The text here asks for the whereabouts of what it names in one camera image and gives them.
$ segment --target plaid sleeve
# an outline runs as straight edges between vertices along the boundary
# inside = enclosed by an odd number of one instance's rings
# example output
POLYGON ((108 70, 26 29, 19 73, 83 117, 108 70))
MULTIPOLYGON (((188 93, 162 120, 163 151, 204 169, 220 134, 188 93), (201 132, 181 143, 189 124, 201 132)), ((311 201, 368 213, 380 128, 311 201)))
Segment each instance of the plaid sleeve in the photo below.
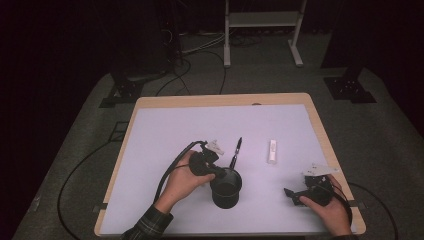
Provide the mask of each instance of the plaid sleeve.
POLYGON ((332 240, 358 240, 358 237, 356 235, 346 235, 333 237, 332 240))
POLYGON ((122 234, 121 240, 160 239, 172 219, 172 214, 163 214, 152 205, 133 228, 122 234))

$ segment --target white marker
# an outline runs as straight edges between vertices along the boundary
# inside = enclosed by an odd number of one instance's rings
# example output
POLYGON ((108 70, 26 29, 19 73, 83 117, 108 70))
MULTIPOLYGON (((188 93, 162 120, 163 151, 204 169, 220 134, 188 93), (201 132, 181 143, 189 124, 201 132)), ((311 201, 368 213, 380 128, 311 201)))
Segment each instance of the white marker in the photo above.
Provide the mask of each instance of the white marker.
POLYGON ((271 142, 269 144, 268 163, 270 163, 270 164, 276 164, 277 163, 276 153, 277 153, 277 141, 271 140, 271 142))

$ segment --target person's left hand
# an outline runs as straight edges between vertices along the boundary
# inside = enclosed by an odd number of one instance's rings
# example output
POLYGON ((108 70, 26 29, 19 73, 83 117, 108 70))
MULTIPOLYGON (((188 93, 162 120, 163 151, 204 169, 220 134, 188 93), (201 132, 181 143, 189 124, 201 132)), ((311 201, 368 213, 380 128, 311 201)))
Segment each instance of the person's left hand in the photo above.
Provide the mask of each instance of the person's left hand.
POLYGON ((215 178, 215 174, 195 176, 191 172, 188 164, 193 153, 192 150, 188 151, 169 174, 165 190, 154 204, 159 211, 169 213, 178 201, 190 195, 198 186, 215 178))

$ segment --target white metal stand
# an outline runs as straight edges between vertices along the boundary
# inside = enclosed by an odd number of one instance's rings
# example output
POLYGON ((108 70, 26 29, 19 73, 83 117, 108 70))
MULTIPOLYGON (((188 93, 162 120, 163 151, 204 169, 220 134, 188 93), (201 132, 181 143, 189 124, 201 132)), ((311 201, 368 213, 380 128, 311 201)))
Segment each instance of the white metal stand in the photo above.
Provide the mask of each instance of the white metal stand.
POLYGON ((293 39, 288 41, 297 67, 303 66, 303 61, 297 50, 296 43, 299 37, 307 0, 302 0, 299 11, 287 12, 247 12, 230 13, 229 0, 225 1, 225 43, 224 66, 231 66, 230 58, 230 28, 231 27, 280 27, 294 26, 293 39))

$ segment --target wrist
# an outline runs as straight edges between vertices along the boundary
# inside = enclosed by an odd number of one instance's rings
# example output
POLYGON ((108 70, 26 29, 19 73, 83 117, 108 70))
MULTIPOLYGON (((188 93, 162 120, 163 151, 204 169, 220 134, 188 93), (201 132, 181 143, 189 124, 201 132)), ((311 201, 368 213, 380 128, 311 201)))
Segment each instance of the wrist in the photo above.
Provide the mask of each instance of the wrist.
POLYGON ((337 229, 337 230, 333 230, 331 235, 333 235, 334 237, 352 235, 352 230, 350 230, 350 228, 337 229))
POLYGON ((168 214, 171 212, 172 207, 175 205, 175 201, 164 195, 161 195, 159 199, 153 204, 153 206, 160 212, 168 214))

